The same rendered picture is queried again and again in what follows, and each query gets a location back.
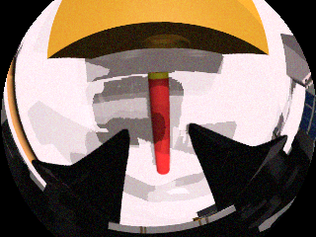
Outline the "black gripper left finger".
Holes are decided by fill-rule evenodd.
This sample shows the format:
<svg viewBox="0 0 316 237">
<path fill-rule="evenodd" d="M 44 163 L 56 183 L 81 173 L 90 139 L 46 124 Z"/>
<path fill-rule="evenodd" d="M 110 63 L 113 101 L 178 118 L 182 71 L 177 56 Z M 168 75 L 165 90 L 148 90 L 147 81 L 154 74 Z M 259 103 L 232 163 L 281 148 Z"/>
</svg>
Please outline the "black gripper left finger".
<svg viewBox="0 0 316 237">
<path fill-rule="evenodd" d="M 32 159 L 32 166 L 49 185 L 78 198 L 108 222 L 119 224 L 129 141 L 129 130 L 123 129 L 72 165 Z"/>
</svg>

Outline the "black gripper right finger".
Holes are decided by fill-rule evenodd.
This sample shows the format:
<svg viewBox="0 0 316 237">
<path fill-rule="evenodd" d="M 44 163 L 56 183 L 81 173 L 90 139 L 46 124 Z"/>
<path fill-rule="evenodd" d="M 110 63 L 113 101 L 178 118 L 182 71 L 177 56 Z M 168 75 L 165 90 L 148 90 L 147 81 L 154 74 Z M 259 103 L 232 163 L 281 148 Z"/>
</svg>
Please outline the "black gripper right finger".
<svg viewBox="0 0 316 237">
<path fill-rule="evenodd" d="M 265 163 L 283 150 L 288 135 L 282 134 L 260 145 L 245 145 L 236 139 L 190 122 L 189 135 L 217 212 L 233 205 L 235 198 L 249 187 Z"/>
</svg>

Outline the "red cylinder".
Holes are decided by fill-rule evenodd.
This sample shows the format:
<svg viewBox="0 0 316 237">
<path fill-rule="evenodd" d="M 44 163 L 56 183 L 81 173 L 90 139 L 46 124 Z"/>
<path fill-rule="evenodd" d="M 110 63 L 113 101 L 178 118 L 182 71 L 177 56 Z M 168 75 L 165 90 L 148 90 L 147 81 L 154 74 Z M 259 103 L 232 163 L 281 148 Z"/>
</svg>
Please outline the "red cylinder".
<svg viewBox="0 0 316 237">
<path fill-rule="evenodd" d="M 151 127 L 155 169 L 158 174 L 169 174 L 170 171 L 170 79 L 169 71 L 149 72 Z"/>
</svg>

